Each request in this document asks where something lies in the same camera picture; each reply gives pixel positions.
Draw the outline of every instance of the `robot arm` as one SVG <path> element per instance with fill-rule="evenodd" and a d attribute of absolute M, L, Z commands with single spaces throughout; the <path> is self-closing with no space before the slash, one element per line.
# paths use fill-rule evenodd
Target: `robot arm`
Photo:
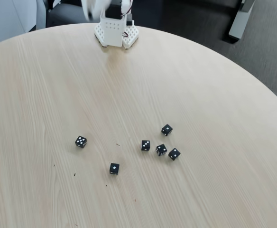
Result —
<path fill-rule="evenodd" d="M 83 6 L 83 13 L 86 20 L 89 21 L 89 14 L 92 15 L 94 19 L 100 18 L 102 11 L 108 11 L 109 16 L 116 11 L 120 11 L 118 16 L 120 19 L 131 13 L 132 0 L 81 0 Z"/>
<path fill-rule="evenodd" d="M 128 49 L 139 37 L 134 26 L 131 8 L 133 0 L 81 0 L 86 19 L 89 13 L 100 18 L 94 33 L 103 47 L 108 45 Z"/>

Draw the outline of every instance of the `dice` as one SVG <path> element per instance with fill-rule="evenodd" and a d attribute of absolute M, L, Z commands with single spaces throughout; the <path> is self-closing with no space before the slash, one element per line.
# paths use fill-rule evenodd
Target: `dice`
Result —
<path fill-rule="evenodd" d="M 165 127 L 162 128 L 162 133 L 166 136 L 168 136 L 172 132 L 172 127 L 170 127 L 168 124 L 165 125 Z"/>
<path fill-rule="evenodd" d="M 162 144 L 162 145 L 159 145 L 156 147 L 156 152 L 159 156 L 161 156 L 161 155 L 167 153 L 167 149 L 166 149 L 165 145 Z"/>
<path fill-rule="evenodd" d="M 176 148 L 174 148 L 168 155 L 172 160 L 175 160 L 180 154 L 181 153 Z"/>
<path fill-rule="evenodd" d="M 150 141 L 149 140 L 142 140 L 142 151 L 150 150 Z"/>
<path fill-rule="evenodd" d="M 111 163 L 110 165 L 110 174 L 118 175 L 119 174 L 119 164 Z"/>
<path fill-rule="evenodd" d="M 81 148 L 84 148 L 85 145 L 87 144 L 87 139 L 82 137 L 82 136 L 79 136 L 77 138 L 77 140 L 75 141 L 75 144 Z"/>

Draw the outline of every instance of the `gray chair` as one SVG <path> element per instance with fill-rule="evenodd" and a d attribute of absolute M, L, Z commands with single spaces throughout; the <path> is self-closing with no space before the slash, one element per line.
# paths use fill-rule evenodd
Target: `gray chair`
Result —
<path fill-rule="evenodd" d="M 87 23 L 81 6 L 59 3 L 53 7 L 53 0 L 36 0 L 36 29 L 59 25 Z"/>

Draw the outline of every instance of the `white 3d-printed base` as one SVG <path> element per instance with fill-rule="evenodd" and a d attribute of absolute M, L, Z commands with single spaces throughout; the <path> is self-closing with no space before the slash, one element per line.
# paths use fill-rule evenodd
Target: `white 3d-printed base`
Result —
<path fill-rule="evenodd" d="M 128 37 L 122 37 L 122 45 L 125 49 L 128 49 L 139 38 L 139 30 L 134 26 L 134 21 L 132 21 L 132 26 L 126 26 L 125 32 L 127 32 Z M 103 47 L 108 46 L 104 43 L 104 31 L 102 30 L 101 23 L 95 26 L 94 33 Z"/>

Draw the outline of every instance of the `cable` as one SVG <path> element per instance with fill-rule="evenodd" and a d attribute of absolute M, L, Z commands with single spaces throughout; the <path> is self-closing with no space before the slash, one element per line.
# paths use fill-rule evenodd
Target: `cable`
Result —
<path fill-rule="evenodd" d="M 130 8 L 129 8 L 129 10 L 126 13 L 123 13 L 121 16 L 125 16 L 126 14 L 128 14 L 130 12 L 131 8 L 132 8 L 132 1 L 130 0 Z"/>

